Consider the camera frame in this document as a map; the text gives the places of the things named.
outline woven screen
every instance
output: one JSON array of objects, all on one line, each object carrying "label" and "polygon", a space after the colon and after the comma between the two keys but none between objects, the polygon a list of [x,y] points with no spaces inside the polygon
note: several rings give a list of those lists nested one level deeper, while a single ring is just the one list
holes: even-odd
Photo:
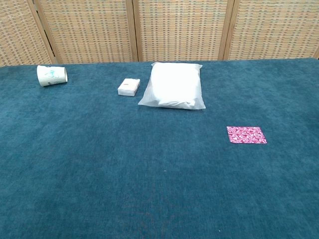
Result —
[{"label": "woven screen", "polygon": [[312,57],[319,0],[241,0],[228,59]]},{"label": "woven screen", "polygon": [[0,1],[0,66],[52,63],[26,0]]},{"label": "woven screen", "polygon": [[217,60],[227,0],[139,0],[137,3],[139,60]]},{"label": "woven screen", "polygon": [[125,0],[37,0],[61,63],[132,61]]}]

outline small white box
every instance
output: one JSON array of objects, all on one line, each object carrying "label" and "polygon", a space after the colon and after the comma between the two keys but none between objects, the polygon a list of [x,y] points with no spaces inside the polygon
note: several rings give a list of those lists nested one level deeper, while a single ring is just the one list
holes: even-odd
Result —
[{"label": "small white box", "polygon": [[120,87],[118,87],[118,93],[121,96],[134,96],[140,86],[139,79],[124,79]]}]

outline blue carpet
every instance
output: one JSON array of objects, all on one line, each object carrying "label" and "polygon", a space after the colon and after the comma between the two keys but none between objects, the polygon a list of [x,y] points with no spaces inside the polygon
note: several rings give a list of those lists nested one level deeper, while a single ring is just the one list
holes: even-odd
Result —
[{"label": "blue carpet", "polygon": [[67,65],[46,88],[0,68],[0,238],[319,238],[319,61],[200,64],[200,111],[138,106],[150,63]]}]

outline pink patterned square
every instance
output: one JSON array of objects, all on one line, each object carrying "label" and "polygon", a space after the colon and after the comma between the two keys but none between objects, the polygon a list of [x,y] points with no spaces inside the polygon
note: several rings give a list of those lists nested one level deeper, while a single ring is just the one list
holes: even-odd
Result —
[{"label": "pink patterned square", "polygon": [[232,143],[267,143],[260,127],[227,126],[227,131]]}]

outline paper cup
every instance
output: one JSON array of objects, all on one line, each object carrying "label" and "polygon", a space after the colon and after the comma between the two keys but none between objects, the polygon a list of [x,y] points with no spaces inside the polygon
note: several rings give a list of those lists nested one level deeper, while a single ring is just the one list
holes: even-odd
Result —
[{"label": "paper cup", "polygon": [[36,68],[38,80],[41,86],[55,85],[68,82],[65,67],[38,66]]}]

